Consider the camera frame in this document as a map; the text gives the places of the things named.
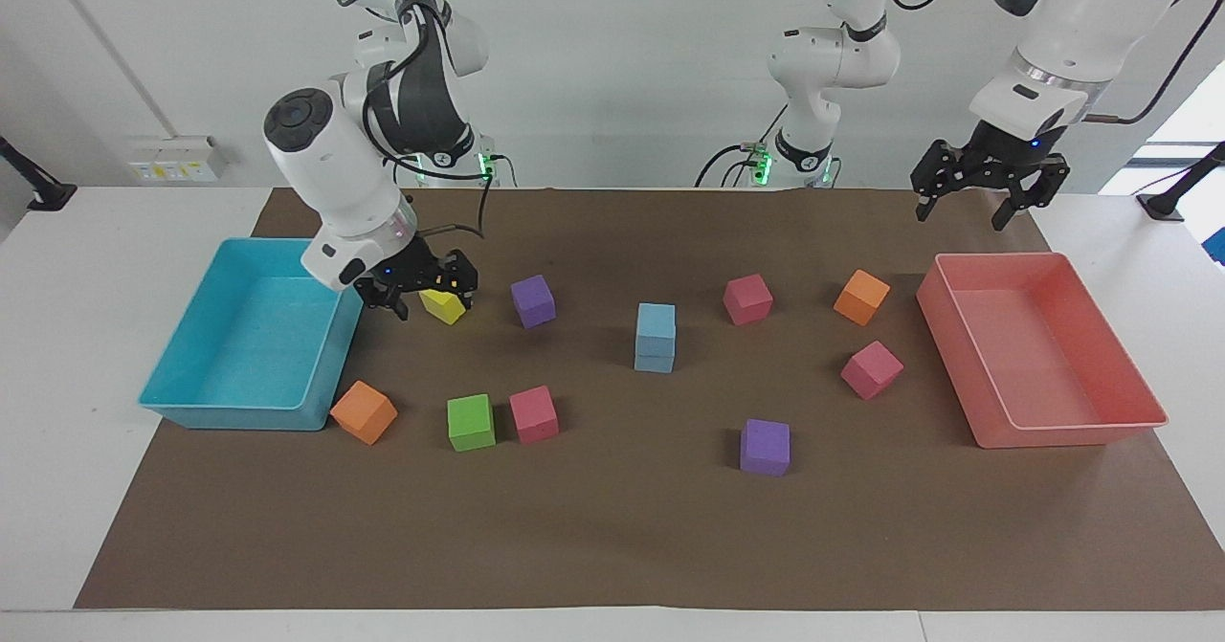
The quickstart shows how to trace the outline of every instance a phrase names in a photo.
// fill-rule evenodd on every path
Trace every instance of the white table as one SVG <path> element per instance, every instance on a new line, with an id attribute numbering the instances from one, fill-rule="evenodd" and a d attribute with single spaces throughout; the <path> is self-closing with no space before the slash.
<path id="1" fill-rule="evenodd" d="M 83 189 L 0 244 L 0 640 L 1225 640 L 1225 613 L 69 611 L 159 420 L 136 395 L 267 194 Z M 1164 403 L 1161 441 L 1221 539 L 1225 274 L 1131 198 L 1061 196 L 1038 222 Z"/>

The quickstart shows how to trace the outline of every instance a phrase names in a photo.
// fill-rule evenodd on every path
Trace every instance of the black stand foot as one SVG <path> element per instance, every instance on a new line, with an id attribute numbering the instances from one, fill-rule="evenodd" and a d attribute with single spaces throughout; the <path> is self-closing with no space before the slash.
<path id="1" fill-rule="evenodd" d="M 70 184 L 60 184 L 55 187 L 56 196 L 53 198 L 44 197 L 43 201 L 34 200 L 29 205 L 26 205 L 27 210 L 31 212 L 58 212 L 62 210 L 72 195 L 76 194 L 76 186 Z"/>
<path id="2" fill-rule="evenodd" d="M 1161 212 L 1154 210 L 1154 207 L 1150 207 L 1149 206 L 1149 200 L 1153 200 L 1154 197 L 1160 197 L 1160 196 L 1159 195 L 1138 195 L 1136 197 L 1136 201 L 1140 203 L 1140 207 L 1144 207 L 1144 211 L 1148 212 L 1148 216 L 1150 216 L 1150 218 L 1153 221 L 1158 221 L 1158 222 L 1185 222 L 1186 221 L 1186 219 L 1182 218 L 1182 214 L 1180 214 L 1177 210 L 1170 212 L 1169 214 L 1163 214 Z"/>

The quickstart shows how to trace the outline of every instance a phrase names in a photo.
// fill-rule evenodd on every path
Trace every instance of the orange cube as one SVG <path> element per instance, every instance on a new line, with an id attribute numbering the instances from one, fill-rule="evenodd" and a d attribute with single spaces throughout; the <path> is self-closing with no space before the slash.
<path id="1" fill-rule="evenodd" d="M 859 270 L 838 296 L 834 310 L 859 326 L 866 326 L 876 316 L 888 294 L 889 284 Z"/>
<path id="2" fill-rule="evenodd" d="M 385 395 L 358 381 L 332 408 L 332 418 L 341 429 L 372 446 L 396 419 L 396 407 Z"/>

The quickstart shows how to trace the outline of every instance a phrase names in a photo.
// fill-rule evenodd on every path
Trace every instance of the pink bin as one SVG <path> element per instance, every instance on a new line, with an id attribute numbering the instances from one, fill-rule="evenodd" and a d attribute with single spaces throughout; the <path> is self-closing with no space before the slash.
<path id="1" fill-rule="evenodd" d="M 1063 255 L 937 255 L 919 305 L 984 448 L 1094 446 L 1169 421 Z"/>

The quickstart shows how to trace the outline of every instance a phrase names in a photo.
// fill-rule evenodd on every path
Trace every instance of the pink cube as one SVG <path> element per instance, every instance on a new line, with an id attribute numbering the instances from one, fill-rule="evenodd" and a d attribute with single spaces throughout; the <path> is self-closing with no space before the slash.
<path id="1" fill-rule="evenodd" d="M 774 296 L 766 288 L 762 274 L 755 273 L 728 282 L 728 289 L 723 292 L 723 306 L 728 309 L 731 323 L 744 326 L 768 317 L 774 306 Z"/>
<path id="2" fill-rule="evenodd" d="M 864 348 L 843 368 L 843 380 L 865 401 L 889 387 L 905 369 L 880 341 Z"/>
<path id="3" fill-rule="evenodd" d="M 548 386 L 511 396 L 511 414 L 521 444 L 534 444 L 557 436 L 557 410 Z"/>

